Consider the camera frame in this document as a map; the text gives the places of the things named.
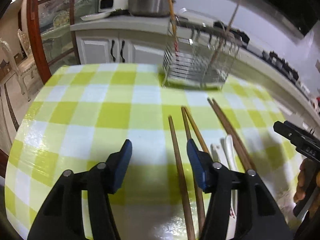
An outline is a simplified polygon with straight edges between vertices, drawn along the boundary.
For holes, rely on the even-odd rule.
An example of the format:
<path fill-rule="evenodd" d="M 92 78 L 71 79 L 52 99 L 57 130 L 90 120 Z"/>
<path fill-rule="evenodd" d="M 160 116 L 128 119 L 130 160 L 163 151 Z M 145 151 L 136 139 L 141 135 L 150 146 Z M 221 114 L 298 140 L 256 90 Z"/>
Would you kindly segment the person's right hand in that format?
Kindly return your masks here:
<path fill-rule="evenodd" d="M 299 168 L 300 172 L 298 175 L 297 188 L 296 188 L 295 195 L 293 197 L 293 201 L 295 203 L 297 203 L 305 198 L 306 173 L 309 171 L 309 168 L 311 168 L 312 164 L 314 164 L 313 161 L 311 161 L 308 158 L 305 158 L 300 165 L 300 168 Z M 316 214 L 318 208 L 319 208 L 319 194 L 313 200 L 313 202 L 309 208 L 309 218 L 310 219 Z"/>

